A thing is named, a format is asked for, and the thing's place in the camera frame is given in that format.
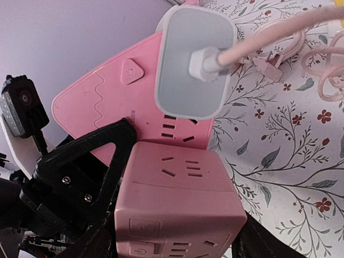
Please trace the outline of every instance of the camera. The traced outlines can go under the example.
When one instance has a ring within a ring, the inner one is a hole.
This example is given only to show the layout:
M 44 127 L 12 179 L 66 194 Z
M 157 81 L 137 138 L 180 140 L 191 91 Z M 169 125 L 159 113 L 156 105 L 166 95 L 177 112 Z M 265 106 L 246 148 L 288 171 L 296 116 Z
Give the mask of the camera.
M 28 138 L 41 134 L 49 123 L 48 115 L 32 80 L 26 75 L 8 75 L 0 98 L 0 108 L 12 134 Z

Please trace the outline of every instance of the floral pattern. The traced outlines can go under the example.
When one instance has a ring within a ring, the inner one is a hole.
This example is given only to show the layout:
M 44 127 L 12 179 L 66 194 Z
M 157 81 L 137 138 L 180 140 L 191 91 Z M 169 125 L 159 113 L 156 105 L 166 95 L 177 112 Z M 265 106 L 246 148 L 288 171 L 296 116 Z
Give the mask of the floral pattern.
M 266 22 L 321 8 L 324 1 L 203 4 L 230 17 L 242 41 Z M 326 24 L 305 34 L 304 49 L 283 62 L 281 82 L 268 80 L 251 65 L 235 71 L 214 121 L 210 149 L 222 157 L 246 211 L 269 231 L 306 257 L 338 258 L 344 257 L 344 105 L 321 101 L 317 78 L 299 64 L 306 52 L 327 44 Z M 276 54 L 290 40 L 258 54 Z M 307 65 L 321 69 L 325 57 L 312 56 Z M 231 257 L 230 249 L 224 257 Z

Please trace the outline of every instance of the pink power strip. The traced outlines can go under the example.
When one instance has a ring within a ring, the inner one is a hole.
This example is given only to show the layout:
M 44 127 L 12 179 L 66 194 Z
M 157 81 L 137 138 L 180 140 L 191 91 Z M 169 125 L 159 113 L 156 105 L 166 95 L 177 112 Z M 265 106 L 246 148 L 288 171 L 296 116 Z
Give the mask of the pink power strip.
M 116 210 L 119 257 L 220 258 L 246 222 L 216 152 L 138 142 Z
M 195 121 L 166 116 L 155 104 L 154 87 L 162 33 L 157 33 L 87 73 L 58 94 L 52 104 L 56 122 L 73 138 L 123 117 L 139 141 L 206 149 L 213 119 Z M 109 165 L 114 145 L 93 151 Z

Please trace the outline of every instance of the purple wall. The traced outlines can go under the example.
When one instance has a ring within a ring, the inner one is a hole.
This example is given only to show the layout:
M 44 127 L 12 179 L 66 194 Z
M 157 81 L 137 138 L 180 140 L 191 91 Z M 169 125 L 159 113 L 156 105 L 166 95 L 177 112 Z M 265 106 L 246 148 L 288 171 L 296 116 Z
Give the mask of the purple wall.
M 45 136 L 66 135 L 53 120 L 55 95 L 88 70 L 154 33 L 171 7 L 164 0 L 15 0 L 0 3 L 0 82 L 26 74 L 51 123 Z M 2 131 L 0 152 L 9 154 Z

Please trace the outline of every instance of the bolt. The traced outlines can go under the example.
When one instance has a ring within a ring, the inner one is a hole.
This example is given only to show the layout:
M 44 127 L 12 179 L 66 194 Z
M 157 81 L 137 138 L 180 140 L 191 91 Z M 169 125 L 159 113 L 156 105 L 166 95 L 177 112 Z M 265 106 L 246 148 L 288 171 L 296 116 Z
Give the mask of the bolt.
M 65 176 L 65 177 L 62 179 L 62 182 L 63 182 L 64 184 L 70 184 L 71 179 L 70 179 L 69 176 Z
M 86 193 L 85 201 L 88 202 L 88 203 L 92 202 L 92 195 L 90 195 L 89 193 Z

